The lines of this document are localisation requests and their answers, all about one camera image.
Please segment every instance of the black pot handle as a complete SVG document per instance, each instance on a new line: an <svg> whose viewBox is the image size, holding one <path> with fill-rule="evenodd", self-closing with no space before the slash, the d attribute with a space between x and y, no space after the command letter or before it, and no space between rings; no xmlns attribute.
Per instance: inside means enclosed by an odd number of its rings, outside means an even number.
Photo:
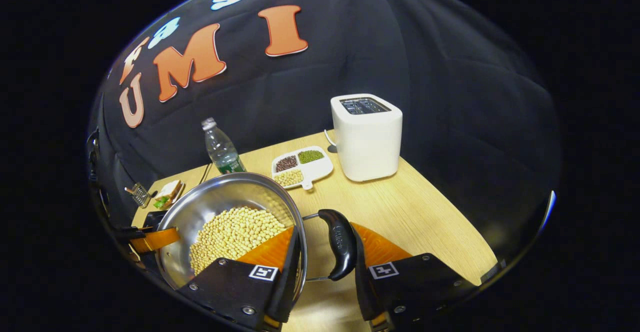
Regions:
<svg viewBox="0 0 640 332"><path fill-rule="evenodd" d="M354 228L342 213L334 209L320 209L318 213L308 215L302 220L320 217L329 226L329 245L335 256L335 266L327 277L307 278L306 281L338 281L349 275L356 266L357 242Z"/></svg>

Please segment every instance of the white toaster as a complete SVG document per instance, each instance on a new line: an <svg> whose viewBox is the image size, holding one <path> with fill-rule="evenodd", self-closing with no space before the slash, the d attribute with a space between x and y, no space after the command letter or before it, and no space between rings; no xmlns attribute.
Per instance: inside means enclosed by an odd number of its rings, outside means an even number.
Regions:
<svg viewBox="0 0 640 332"><path fill-rule="evenodd" d="M396 173L402 111L368 93L331 98L338 159L346 177L361 182Z"/></svg>

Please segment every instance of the wooden table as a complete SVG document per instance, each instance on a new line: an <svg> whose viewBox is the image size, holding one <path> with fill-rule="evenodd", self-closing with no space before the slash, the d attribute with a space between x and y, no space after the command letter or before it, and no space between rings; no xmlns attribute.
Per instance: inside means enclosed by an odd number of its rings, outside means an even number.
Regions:
<svg viewBox="0 0 640 332"><path fill-rule="evenodd" d="M333 131L329 136L334 139ZM247 171L271 177L274 158L309 146L325 151L329 142L323 132L311 134L240 155ZM475 285L498 263L493 251L473 225L404 159L391 177L354 182L345 176L338 155L328 152L333 172L314 181L313 189L288 190L304 217L319 209L334 209L350 222L370 228L412 255L432 253ZM160 190L175 179L185 182L185 194L201 181L207 166L160 179L150 191ZM220 175L210 168L204 180ZM132 226L142 227L153 203L138 208ZM308 244L307 277L327 276L334 266L334 255L327 239L326 223L313 218L304 223ZM282 327L290 331L369 332L362 320L355 290L354 273L340 281L314 281L304 284L302 294Z"/></svg>

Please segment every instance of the green bottle label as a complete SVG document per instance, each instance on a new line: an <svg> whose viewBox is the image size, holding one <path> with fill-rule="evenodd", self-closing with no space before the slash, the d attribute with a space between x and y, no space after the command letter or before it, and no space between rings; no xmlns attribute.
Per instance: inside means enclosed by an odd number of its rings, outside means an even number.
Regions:
<svg viewBox="0 0 640 332"><path fill-rule="evenodd" d="M243 165L242 161L240 161L240 156L238 156L238 158L236 158L235 161L232 161L231 163L228 163L224 166L219 166L217 170L220 171L220 173L223 175L233 172L247 172L245 165Z"/></svg>

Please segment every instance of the bread slice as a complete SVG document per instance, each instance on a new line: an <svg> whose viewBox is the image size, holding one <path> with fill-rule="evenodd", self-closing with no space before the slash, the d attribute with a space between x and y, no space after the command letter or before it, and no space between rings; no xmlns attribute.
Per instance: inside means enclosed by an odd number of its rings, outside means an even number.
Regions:
<svg viewBox="0 0 640 332"><path fill-rule="evenodd" d="M169 201L171 201L174 197L176 197L176 193L180 191L180 188L182 186L183 184L182 182L180 182L180 179L176 179L165 184L164 187L162 187L162 189L158 192L158 194L155 195L155 200L160 201L162 200L162 198L167 197L169 198Z"/></svg>

